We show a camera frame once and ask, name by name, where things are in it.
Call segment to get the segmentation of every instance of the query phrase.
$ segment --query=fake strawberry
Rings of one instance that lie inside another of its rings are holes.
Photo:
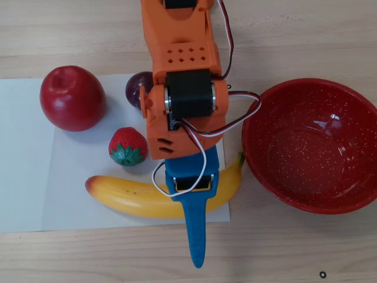
[[[120,128],[108,145],[110,157],[123,166],[135,166],[148,155],[147,141],[132,127]]]

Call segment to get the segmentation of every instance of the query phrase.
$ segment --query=orange 3d-printed bracket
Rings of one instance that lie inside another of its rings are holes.
[[[219,51],[213,39],[210,8],[214,0],[198,0],[195,8],[166,9],[162,0],[141,0],[144,37],[153,59],[154,87],[147,95],[140,91],[141,111],[147,119],[147,140],[153,159],[172,159],[199,152],[186,132],[168,126],[167,74],[209,70],[221,75]],[[225,126],[228,89],[225,81],[212,82],[213,112],[187,119],[200,131]],[[213,147],[222,135],[197,136],[203,148]]]

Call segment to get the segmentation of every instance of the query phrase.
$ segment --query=banana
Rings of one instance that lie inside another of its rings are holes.
[[[208,200],[207,212],[221,207],[238,191],[243,163],[244,154],[240,152],[236,161],[220,172],[217,194]],[[149,218],[184,218],[181,203],[164,196],[153,184],[93,176],[86,181],[85,187],[94,199],[119,212]]]

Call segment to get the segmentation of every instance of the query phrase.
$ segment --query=table surface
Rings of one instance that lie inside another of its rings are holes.
[[[377,1],[225,1],[236,45],[234,89],[263,92],[321,77],[377,103]],[[212,13],[223,65],[227,41]],[[77,64],[96,75],[150,70],[139,0],[0,0],[0,78],[44,77]],[[228,119],[246,111],[232,102]],[[227,133],[226,161],[242,149]],[[0,235],[1,282],[281,283],[377,281],[377,203],[323,216],[282,203],[247,166],[232,221],[207,225],[204,267],[193,268],[184,225]]]

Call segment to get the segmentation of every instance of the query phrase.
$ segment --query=apple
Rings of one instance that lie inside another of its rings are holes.
[[[87,70],[63,66],[43,80],[39,94],[47,119],[66,131],[85,131],[96,125],[106,111],[101,83]]]

